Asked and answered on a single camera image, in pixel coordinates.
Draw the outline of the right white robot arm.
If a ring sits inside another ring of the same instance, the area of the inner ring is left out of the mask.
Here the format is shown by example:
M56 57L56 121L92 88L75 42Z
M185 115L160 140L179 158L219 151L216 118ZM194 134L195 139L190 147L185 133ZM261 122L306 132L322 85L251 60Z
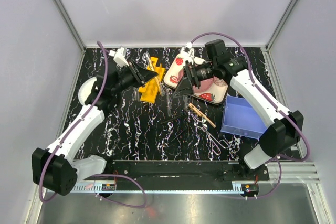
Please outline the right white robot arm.
M260 84L247 55L231 57L221 39L206 43L205 49L209 60L203 64L194 62L192 43L181 49L186 60L183 77L173 96L191 95L194 87L200 87L201 81L217 77L246 99L266 126L256 147L244 155L243 164L238 167L239 176L250 180L261 165L303 139L303 115L300 111L290 111Z

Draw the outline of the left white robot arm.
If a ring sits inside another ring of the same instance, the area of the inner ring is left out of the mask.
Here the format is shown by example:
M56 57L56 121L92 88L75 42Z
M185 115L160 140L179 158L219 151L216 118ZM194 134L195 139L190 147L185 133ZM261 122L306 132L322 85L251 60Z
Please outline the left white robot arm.
M37 148L32 153L33 181L39 189L65 196L77 182L91 176L109 179L113 167L102 154L91 154L81 160L76 160L75 155L94 129L118 108L124 90L143 86L157 76L157 72L129 61L121 69L108 63L103 75L86 81L78 94L82 108L75 120L47 148Z

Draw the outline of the pink patterned mug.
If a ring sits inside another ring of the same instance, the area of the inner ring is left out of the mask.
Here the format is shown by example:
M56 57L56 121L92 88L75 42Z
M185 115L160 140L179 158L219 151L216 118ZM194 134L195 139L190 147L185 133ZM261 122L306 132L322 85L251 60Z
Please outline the pink patterned mug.
M218 77L213 77L213 83L219 87L225 87L227 86L227 83Z

